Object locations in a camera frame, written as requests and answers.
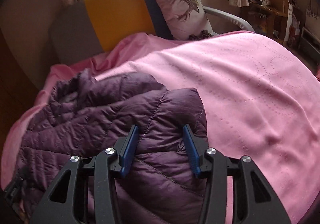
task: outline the pillow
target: pillow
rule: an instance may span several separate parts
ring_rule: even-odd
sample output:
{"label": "pillow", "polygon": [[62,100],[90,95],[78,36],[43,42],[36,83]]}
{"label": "pillow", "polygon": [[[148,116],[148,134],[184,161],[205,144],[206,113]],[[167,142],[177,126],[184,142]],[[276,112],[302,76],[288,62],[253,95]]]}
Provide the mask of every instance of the pillow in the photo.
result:
{"label": "pillow", "polygon": [[165,21],[177,40],[199,36],[206,30],[213,33],[200,0],[156,0]]}

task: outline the silver bolt head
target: silver bolt head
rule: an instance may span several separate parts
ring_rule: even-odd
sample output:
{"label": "silver bolt head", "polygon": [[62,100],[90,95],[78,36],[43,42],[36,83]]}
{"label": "silver bolt head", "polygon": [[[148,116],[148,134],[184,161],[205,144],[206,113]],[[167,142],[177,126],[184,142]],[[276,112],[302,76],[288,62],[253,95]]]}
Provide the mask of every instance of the silver bolt head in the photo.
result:
{"label": "silver bolt head", "polygon": [[244,157],[242,157],[242,161],[244,161],[245,163],[250,163],[251,158],[250,158],[250,156],[245,155]]}
{"label": "silver bolt head", "polygon": [[106,149],[106,154],[107,155],[112,155],[116,150],[112,147],[109,147]]}
{"label": "silver bolt head", "polygon": [[77,155],[72,156],[72,157],[70,158],[70,161],[72,161],[73,163],[79,161],[79,156],[77,156]]}
{"label": "silver bolt head", "polygon": [[207,153],[210,154],[210,155],[215,155],[216,152],[217,152],[217,150],[214,149],[214,148],[208,148],[208,149],[207,149]]}

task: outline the chair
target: chair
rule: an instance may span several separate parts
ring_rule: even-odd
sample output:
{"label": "chair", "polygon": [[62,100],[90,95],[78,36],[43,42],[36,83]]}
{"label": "chair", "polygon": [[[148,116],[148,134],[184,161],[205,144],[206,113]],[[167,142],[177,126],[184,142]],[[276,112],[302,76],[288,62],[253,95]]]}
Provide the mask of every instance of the chair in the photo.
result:
{"label": "chair", "polygon": [[[237,16],[204,9],[254,32]],[[66,65],[111,52],[122,39],[138,32],[173,39],[156,0],[82,0],[66,9],[49,31],[60,62]]]}

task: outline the pink blanket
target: pink blanket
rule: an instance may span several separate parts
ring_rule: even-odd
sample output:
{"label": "pink blanket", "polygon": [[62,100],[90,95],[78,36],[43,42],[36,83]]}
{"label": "pink blanket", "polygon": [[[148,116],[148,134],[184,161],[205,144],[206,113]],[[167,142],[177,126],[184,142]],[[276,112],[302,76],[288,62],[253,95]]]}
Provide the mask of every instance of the pink blanket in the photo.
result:
{"label": "pink blanket", "polygon": [[[71,67],[52,67],[35,107],[16,122],[6,141],[1,187],[10,181],[30,118],[57,80],[85,67],[100,80],[140,71],[168,89],[194,87],[204,103],[210,146],[227,156],[250,155],[265,174],[293,224],[320,191],[320,83],[288,50],[253,33],[233,32],[200,42],[167,41],[140,33],[109,55]],[[227,223],[232,222],[228,186]]]}

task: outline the purple puffer jacket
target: purple puffer jacket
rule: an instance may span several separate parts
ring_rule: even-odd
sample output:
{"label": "purple puffer jacket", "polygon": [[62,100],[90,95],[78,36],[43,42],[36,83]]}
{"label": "purple puffer jacket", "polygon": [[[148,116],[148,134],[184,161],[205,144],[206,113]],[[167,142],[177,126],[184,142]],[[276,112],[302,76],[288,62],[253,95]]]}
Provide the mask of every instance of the purple puffer jacket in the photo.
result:
{"label": "purple puffer jacket", "polygon": [[181,135],[189,124],[207,139],[204,106],[195,89],[168,91],[143,73],[96,82],[84,71],[57,83],[48,104],[30,121],[18,155],[17,170],[27,166],[36,184],[23,189],[28,215],[71,155],[95,156],[133,124],[140,133],[136,155],[130,173],[116,182],[124,223],[197,223],[205,181],[193,176]]}

